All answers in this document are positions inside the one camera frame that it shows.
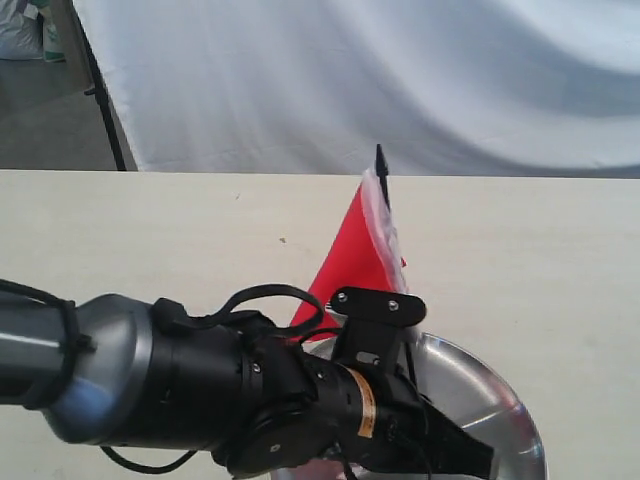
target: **black stand leg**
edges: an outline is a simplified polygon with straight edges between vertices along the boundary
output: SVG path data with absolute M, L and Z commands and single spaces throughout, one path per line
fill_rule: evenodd
M 104 128 L 107 131 L 107 137 L 109 138 L 109 145 L 111 146 L 111 152 L 113 153 L 113 159 L 116 162 L 116 168 L 119 172 L 126 172 L 127 167 L 124 163 L 124 157 L 122 155 L 122 147 L 118 140 L 118 133 L 116 132 L 116 125 L 113 122 L 113 116 L 111 115 L 111 108 L 109 107 L 109 94 L 104 86 L 102 80 L 102 74 L 96 62 L 96 57 L 93 56 L 91 45 L 87 40 L 87 36 L 82 30 L 82 39 L 84 41 L 84 47 L 87 51 L 87 60 L 89 63 L 89 70 L 91 71 L 91 78 L 93 79 L 93 88 L 90 88 L 85 95 L 95 95 L 96 103 L 100 107 L 100 113 L 102 114 L 102 121 Z

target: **orange label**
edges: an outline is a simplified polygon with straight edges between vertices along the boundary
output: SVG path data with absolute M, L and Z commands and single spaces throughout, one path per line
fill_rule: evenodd
M 358 435 L 365 438 L 373 437 L 373 428 L 376 424 L 376 397 L 373 396 L 371 385 L 360 373 L 350 368 L 346 370 L 351 374 L 358 385 L 362 397 L 362 421 L 358 429 Z

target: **white backdrop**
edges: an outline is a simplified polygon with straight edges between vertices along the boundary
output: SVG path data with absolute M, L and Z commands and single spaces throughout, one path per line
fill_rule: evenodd
M 640 176 L 632 0 L 75 0 L 142 170 Z

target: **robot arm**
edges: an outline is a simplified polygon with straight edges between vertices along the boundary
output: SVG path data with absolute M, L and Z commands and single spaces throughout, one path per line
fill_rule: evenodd
M 258 311 L 234 311 L 273 295 L 307 301 L 316 314 L 278 328 Z M 398 365 L 403 332 L 424 318 L 424 303 L 343 288 L 331 307 L 347 320 L 325 360 L 299 341 L 313 335 L 322 306 L 286 285 L 243 290 L 194 318 L 166 299 L 105 295 L 76 308 L 0 281 L 0 403 L 39 410 L 63 441 L 103 447 L 142 473 L 166 473 L 209 451 L 236 478 L 321 458 L 342 462 L 346 473 L 359 464 L 495 479 L 493 449 L 435 409 Z M 191 453 L 154 469 L 112 447 Z

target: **red cloth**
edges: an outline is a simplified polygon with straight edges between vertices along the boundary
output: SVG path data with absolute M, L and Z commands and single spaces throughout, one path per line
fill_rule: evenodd
M 364 197 L 361 184 L 342 221 L 331 250 L 309 288 L 309 292 L 323 305 L 327 304 L 331 295 L 345 286 L 395 290 L 371 237 L 370 226 L 367 224 L 363 210 L 363 201 L 366 201 Z M 291 324 L 298 325 L 313 313 L 313 307 L 303 303 Z M 331 315 L 325 313 L 320 328 L 337 326 Z M 329 336 L 318 335 L 314 340 Z

